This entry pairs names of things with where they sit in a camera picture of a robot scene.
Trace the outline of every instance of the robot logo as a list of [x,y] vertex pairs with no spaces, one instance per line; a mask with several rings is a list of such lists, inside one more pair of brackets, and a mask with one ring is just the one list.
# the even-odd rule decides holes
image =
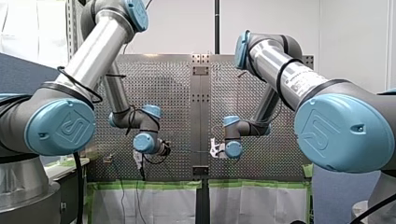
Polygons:
[[324,150],[329,145],[329,137],[337,133],[339,132],[335,124],[317,110],[313,110],[304,126],[301,138],[319,153],[319,150]]
[[90,123],[76,110],[70,111],[64,117],[61,125],[57,128],[57,134],[66,139],[68,142],[77,145],[85,132],[87,132]]

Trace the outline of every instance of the metal pole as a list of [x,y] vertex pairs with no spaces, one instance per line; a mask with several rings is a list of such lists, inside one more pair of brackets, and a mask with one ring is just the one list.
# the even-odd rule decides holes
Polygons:
[[220,0],[215,0],[215,54],[220,54]]

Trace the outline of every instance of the perforated metal panel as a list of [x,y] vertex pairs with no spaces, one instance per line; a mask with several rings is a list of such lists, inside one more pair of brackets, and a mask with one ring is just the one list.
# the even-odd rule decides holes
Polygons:
[[[265,90],[265,83],[250,74],[238,78],[241,71],[233,68],[233,56],[211,55],[210,75],[199,78],[192,74],[190,55],[122,55],[117,61],[120,72],[127,76],[123,81],[129,102],[136,107],[159,105],[163,110],[160,137],[172,142],[172,152],[165,163],[148,164],[148,180],[191,180],[191,158],[209,150],[209,143],[203,146],[205,142],[197,141],[200,145],[197,147],[191,144],[191,140],[210,133],[222,141],[222,119],[228,115],[250,119]],[[304,61],[308,66],[313,65],[311,56],[304,57]],[[210,110],[203,109],[203,104],[191,106],[193,99],[197,103],[196,91],[205,97]],[[103,87],[99,92],[105,96]],[[95,109],[97,133],[90,151],[96,154],[96,160],[89,166],[89,180],[140,179],[132,148],[132,139],[137,131],[125,136],[125,130],[108,125],[111,111],[106,99]],[[302,165],[308,161],[298,148],[292,128],[293,119],[294,113],[283,106],[272,123],[269,136],[242,139],[244,154],[240,161],[210,159],[210,178],[301,181],[304,178]],[[208,130],[201,129],[207,127],[205,123],[209,124]],[[193,148],[201,151],[191,153]],[[103,163],[103,157],[110,154],[114,155],[113,164]]]
[[[304,57],[312,66],[313,58]],[[251,74],[241,74],[233,68],[232,56],[212,57],[211,113],[212,136],[223,139],[222,119],[238,115],[250,119],[259,104],[266,84]],[[302,164],[307,159],[298,148],[293,133],[294,112],[282,106],[279,116],[272,122],[269,136],[243,137],[244,154],[240,161],[211,158],[210,178],[249,178],[274,180],[302,180]]]
[[[159,165],[148,164],[148,180],[191,180],[190,125],[190,55],[122,55],[117,59],[129,102],[136,107],[159,105],[160,138],[171,141],[172,151]],[[103,87],[99,92],[105,96]],[[125,136],[125,130],[108,125],[110,107],[105,102],[95,108],[97,160],[90,165],[90,180],[140,179],[134,162],[132,139],[137,131]],[[114,164],[103,163],[103,157],[114,154]]]

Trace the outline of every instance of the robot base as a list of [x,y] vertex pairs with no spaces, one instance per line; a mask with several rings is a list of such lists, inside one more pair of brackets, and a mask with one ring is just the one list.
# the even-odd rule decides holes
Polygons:
[[2,223],[59,224],[61,223],[61,191],[58,183],[49,186],[47,194],[11,207],[0,208]]
[[0,164],[0,222],[61,223],[61,191],[38,157]]

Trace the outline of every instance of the metal stand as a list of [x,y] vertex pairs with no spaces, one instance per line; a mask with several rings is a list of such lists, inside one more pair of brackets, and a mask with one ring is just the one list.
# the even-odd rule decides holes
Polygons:
[[59,224],[61,192],[38,157],[0,164],[1,223]]
[[192,175],[194,179],[202,181],[202,187],[196,194],[196,224],[210,223],[209,200],[209,165],[208,142],[210,121],[210,56],[208,54],[194,54],[191,56],[191,127],[200,120],[199,129],[191,134]]

